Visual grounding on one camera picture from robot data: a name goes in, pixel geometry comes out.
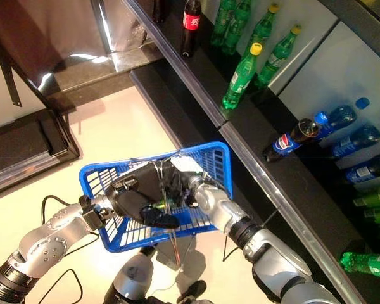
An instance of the blue shopping basket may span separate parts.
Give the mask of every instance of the blue shopping basket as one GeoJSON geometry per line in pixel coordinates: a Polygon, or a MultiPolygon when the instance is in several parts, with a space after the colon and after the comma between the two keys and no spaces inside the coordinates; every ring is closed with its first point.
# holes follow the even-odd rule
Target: blue shopping basket
{"type": "MultiPolygon", "coordinates": [[[[143,162],[163,160],[175,154],[193,157],[203,167],[204,171],[207,171],[211,177],[223,184],[232,196],[229,149],[222,142],[209,142],[145,158],[86,165],[79,172],[80,185],[84,194],[93,198],[98,194],[104,194],[110,182],[125,171],[143,162]]],[[[216,229],[199,208],[172,207],[171,211],[180,222],[180,227],[175,230],[178,238],[216,229]]],[[[142,225],[130,217],[115,216],[107,221],[104,228],[99,229],[99,234],[104,247],[110,252],[118,253],[168,240],[170,231],[171,229],[142,225]]]]}

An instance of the blue bottle cap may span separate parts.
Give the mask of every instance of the blue bottle cap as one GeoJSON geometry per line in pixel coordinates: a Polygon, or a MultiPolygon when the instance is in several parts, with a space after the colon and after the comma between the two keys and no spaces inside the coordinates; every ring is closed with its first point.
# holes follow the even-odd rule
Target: blue bottle cap
{"type": "Polygon", "coordinates": [[[364,109],[370,104],[370,100],[368,100],[366,97],[361,97],[358,100],[356,100],[356,106],[359,109],[364,109]]]}
{"type": "Polygon", "coordinates": [[[320,125],[326,124],[328,122],[327,112],[318,112],[317,114],[315,114],[314,120],[320,125]]]}

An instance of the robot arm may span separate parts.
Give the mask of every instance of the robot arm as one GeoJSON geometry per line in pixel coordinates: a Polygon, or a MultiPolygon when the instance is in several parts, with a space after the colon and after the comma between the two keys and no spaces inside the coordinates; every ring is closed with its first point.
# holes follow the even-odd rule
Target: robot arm
{"type": "Polygon", "coordinates": [[[160,201],[158,171],[151,163],[113,181],[106,194],[82,196],[44,225],[27,233],[19,247],[0,266],[0,303],[21,303],[36,282],[86,234],[103,227],[115,214],[150,226],[176,228],[179,221],[151,204],[160,201]]]}
{"type": "Polygon", "coordinates": [[[275,303],[338,304],[320,284],[313,282],[307,264],[268,229],[262,229],[233,202],[222,186],[205,173],[181,172],[187,203],[199,206],[213,225],[228,235],[253,264],[255,282],[275,303]]]}

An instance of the shelf edge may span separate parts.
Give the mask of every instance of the shelf edge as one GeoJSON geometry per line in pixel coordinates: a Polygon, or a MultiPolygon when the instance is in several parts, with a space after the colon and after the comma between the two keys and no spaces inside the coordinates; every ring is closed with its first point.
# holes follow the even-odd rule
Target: shelf edge
{"type": "Polygon", "coordinates": [[[154,24],[148,14],[142,9],[135,0],[122,0],[125,5],[131,10],[136,18],[142,23],[147,33],[153,39],[160,52],[165,56],[175,72],[185,83],[186,87],[193,94],[199,105],[210,117],[210,120],[216,127],[220,127],[225,123],[225,118],[221,114],[217,105],[212,101],[211,96],[204,90],[203,86],[196,80],[196,77],[184,63],[183,59],[177,54],[176,50],[165,41],[164,35],[159,28],[154,24]]]}
{"type": "Polygon", "coordinates": [[[280,214],[300,241],[317,261],[322,271],[328,276],[328,279],[332,282],[342,298],[347,303],[366,303],[362,295],[343,272],[338,261],[332,257],[318,236],[290,203],[287,196],[281,192],[267,175],[260,162],[255,158],[254,153],[250,151],[248,145],[241,139],[241,136],[234,129],[232,124],[227,122],[220,128],[220,133],[243,162],[258,185],[273,202],[274,206],[279,210],[280,214]]]}

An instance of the red label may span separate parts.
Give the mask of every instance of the red label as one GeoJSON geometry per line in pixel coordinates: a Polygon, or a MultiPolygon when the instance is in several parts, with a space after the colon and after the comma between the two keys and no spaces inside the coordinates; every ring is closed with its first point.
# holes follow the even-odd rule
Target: red label
{"type": "Polygon", "coordinates": [[[185,29],[196,30],[198,29],[199,22],[200,22],[200,16],[190,16],[184,13],[183,26],[185,29]]]}

